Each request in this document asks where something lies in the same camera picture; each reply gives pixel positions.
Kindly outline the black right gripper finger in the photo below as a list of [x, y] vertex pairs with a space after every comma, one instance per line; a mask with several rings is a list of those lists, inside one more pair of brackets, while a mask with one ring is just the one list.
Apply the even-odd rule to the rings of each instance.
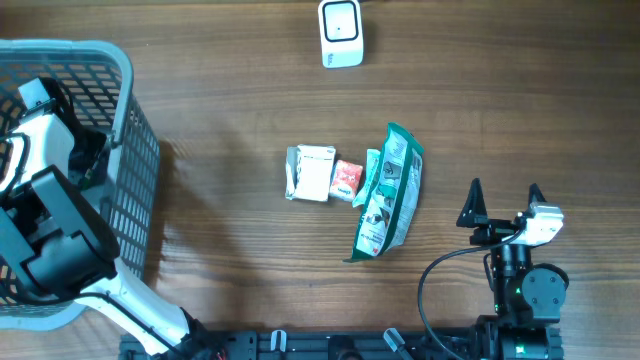
[[479, 178], [471, 182], [469, 193], [456, 226], [461, 228], [476, 228], [488, 224], [488, 214]]
[[528, 205], [546, 203], [546, 199], [542, 194], [537, 183], [533, 183], [529, 186]]

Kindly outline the green glove package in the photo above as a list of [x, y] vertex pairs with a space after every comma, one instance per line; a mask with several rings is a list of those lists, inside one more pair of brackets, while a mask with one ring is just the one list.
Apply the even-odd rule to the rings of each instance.
[[388, 125], [367, 177], [369, 186], [347, 263], [372, 260], [404, 244], [420, 197], [423, 154], [424, 148], [408, 130], [397, 123]]

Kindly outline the teal wipes packet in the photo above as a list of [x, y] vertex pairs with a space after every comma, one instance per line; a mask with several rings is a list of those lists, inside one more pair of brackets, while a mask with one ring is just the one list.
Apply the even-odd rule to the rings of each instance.
[[354, 200], [352, 201], [353, 207], [361, 206], [366, 202], [368, 193], [373, 183], [379, 158], [380, 158], [379, 150], [377, 149], [367, 150], [367, 159], [366, 159], [366, 166], [365, 166], [365, 182], [363, 183], [362, 187], [360, 188]]

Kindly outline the small red orange packet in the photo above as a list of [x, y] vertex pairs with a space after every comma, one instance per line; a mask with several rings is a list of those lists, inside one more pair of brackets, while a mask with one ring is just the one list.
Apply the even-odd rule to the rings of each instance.
[[329, 186], [329, 195], [352, 202], [357, 194], [364, 168], [344, 160], [338, 160]]

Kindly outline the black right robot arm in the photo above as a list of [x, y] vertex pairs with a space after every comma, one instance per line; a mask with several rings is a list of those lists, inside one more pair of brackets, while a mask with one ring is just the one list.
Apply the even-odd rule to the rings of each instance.
[[559, 206], [546, 201], [537, 184], [528, 206], [512, 220], [488, 215], [481, 182], [471, 182], [456, 225], [470, 228], [470, 244], [486, 253], [485, 275], [493, 293], [493, 315], [481, 315], [469, 330], [465, 354], [471, 359], [561, 359], [561, 308], [567, 273], [549, 263], [535, 264], [531, 252], [551, 242], [564, 225]]

